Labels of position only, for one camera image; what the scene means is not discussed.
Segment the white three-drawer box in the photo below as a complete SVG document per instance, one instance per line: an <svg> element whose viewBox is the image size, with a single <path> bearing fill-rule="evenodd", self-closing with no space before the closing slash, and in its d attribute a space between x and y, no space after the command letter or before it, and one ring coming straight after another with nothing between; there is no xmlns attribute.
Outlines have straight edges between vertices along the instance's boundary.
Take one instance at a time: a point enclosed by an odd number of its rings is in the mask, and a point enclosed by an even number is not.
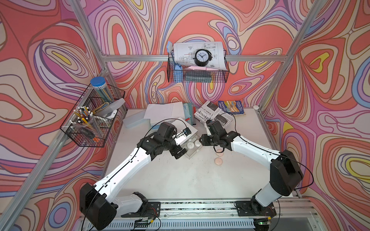
<svg viewBox="0 0 370 231"><path fill-rule="evenodd" d="M200 136L198 135L198 130L192 126L191 124L189 124L188 122L186 122L185 120L183 120L182 118L178 118L178 120L174 120L172 123L172 125L174 125L177 129L177 132L176 134L179 134L180 132L183 131L183 129L185 128L190 128L192 134L190 135L190 138L185 141L185 143L183 143L182 145L180 145L182 148L186 148L187 149L187 143L188 142L193 142L195 140L198 140L200 138ZM187 149L187 153L184 154L185 157L187 157L188 159L191 159L196 153L199 152L201 147L194 147L193 149L189 150Z"/></svg>

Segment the white round earphone case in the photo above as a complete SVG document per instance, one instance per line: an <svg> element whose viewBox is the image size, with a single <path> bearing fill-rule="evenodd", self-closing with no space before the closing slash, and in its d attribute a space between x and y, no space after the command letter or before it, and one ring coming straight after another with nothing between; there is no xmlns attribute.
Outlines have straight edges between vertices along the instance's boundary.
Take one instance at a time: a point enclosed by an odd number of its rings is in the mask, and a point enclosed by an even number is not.
<svg viewBox="0 0 370 231"><path fill-rule="evenodd" d="M193 142L188 142L187 143L187 149L191 150L195 147L194 143Z"/></svg>
<svg viewBox="0 0 370 231"><path fill-rule="evenodd" d="M199 140L195 140L194 141L194 145L198 148L198 147L201 147L201 143Z"/></svg>

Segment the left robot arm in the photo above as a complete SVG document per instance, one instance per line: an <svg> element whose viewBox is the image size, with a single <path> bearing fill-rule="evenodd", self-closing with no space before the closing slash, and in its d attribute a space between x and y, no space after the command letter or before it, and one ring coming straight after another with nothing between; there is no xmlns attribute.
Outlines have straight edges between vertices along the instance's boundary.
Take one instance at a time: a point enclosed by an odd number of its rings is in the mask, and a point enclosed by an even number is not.
<svg viewBox="0 0 370 231"><path fill-rule="evenodd" d="M117 199L118 193L126 183L144 166L153 161L164 151L179 159L187 150L181 143L188 140L192 131L186 122L185 128L178 131L167 120L158 123L155 132L148 131L138 142L132 153L107 176L94 184L86 183L80 189L79 209L93 227L105 229L118 213L136 213L146 202L146 198L135 192Z"/></svg>

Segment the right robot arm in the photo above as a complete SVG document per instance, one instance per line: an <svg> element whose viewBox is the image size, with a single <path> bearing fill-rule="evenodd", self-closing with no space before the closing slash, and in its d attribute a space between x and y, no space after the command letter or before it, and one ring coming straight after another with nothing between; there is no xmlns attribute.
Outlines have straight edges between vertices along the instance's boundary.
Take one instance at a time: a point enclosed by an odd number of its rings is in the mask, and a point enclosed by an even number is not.
<svg viewBox="0 0 370 231"><path fill-rule="evenodd" d="M205 127L207 133L199 139L203 146L220 146L243 154L270 171L269 183L251 198L246 208L253 214L261 213L282 196L289 196L303 180L304 175L292 152L272 150L244 138L236 131L227 132L219 121L208 120Z"/></svg>

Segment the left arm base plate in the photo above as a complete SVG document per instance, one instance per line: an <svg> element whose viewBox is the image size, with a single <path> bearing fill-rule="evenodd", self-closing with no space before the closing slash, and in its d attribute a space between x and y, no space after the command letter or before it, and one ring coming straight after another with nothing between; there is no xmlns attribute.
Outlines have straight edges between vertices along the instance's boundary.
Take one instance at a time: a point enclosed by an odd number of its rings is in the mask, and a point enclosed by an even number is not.
<svg viewBox="0 0 370 231"><path fill-rule="evenodd" d="M147 202L143 203L139 210L135 213L127 213L121 215L122 218L138 218L149 217L156 218L160 215L161 202Z"/></svg>

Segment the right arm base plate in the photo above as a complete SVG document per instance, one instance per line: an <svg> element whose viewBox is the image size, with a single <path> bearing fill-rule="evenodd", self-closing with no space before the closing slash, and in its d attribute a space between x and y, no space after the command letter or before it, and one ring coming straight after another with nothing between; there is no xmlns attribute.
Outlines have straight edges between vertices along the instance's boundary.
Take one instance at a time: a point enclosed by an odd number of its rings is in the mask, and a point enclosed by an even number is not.
<svg viewBox="0 0 370 231"><path fill-rule="evenodd" d="M273 203L270 203L267 207L263 207L254 199L248 201L235 201L234 206L239 217L273 218L277 215Z"/></svg>

